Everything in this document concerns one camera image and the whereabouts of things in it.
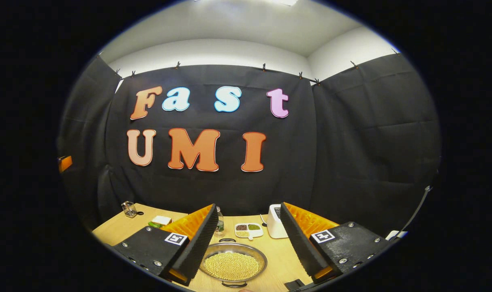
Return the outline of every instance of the metal handle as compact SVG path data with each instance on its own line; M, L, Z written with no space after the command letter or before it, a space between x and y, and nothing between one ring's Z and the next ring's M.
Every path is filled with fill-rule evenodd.
M244 284L240 284L240 285L238 285L238 284L228 285L228 284L224 284L224 281L222 281L222 282L221 282L221 284L222 284L223 286L225 286L225 287L230 287L230 288L242 288L242 287L246 287L246 285L247 285L248 283L246 283L246 281L244 281Z
M221 242L221 241L233 241L233 242L237 242L233 238L223 238L223 239L219 240L219 242Z

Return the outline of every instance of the orange letter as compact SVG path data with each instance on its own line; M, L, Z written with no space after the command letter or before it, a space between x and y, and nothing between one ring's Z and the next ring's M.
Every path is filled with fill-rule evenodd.
M266 140L266 135L249 132L244 133L242 138L246 140L246 159L244 159L241 170L243 172L260 172L264 169L264 165L261 164L261 148L262 142Z
M129 142L127 143L129 158L135 165L146 166L152 161L152 137L156 135L154 130L144 130L143 135L145 136L145 155L141 157L138 155L138 136L140 131L129 130L127 131L127 137L129 137Z
M152 105L154 104L154 97L156 95L160 95L161 91L161 86L138 91L138 93L136 94L135 112L131 114L131 120L144 118L147 115L145 106L147 105L147 108L150 109L150 107L152 107Z
M190 137L185 129L170 129L169 136L172 137L172 158L168 164L169 168L180 170L183 168L180 155L189 170L192 169L199 156L199 163L196 165L202 172L216 172L219 166L215 163L215 142L220 137L217 130L206 129L201 132L195 144L192 144Z

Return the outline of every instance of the white appliance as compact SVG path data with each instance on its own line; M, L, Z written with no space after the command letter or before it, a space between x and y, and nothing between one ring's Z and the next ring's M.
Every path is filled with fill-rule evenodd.
M280 204L270 205L268 212L268 233L272 238L287 238L285 228L280 221Z

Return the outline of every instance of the plastic water bottle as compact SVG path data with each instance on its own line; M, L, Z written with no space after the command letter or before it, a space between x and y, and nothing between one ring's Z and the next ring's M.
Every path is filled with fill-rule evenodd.
M223 237L224 236L224 216L220 212L220 208L216 207L217 209L217 214L219 216L219 221L217 221L217 227L215 228L215 236L216 237Z

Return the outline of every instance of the white wall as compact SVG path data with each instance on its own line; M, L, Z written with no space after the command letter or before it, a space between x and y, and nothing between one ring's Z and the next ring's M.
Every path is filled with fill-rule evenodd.
M339 35L313 52L309 65L313 78L324 80L334 74L372 59L394 54L392 44L372 30L361 27Z
M272 46L235 41L231 39L191 39L153 46L124 56L109 64L113 70L120 69L118 74L127 77L135 74L188 65L240 65L281 71L313 79L307 59Z

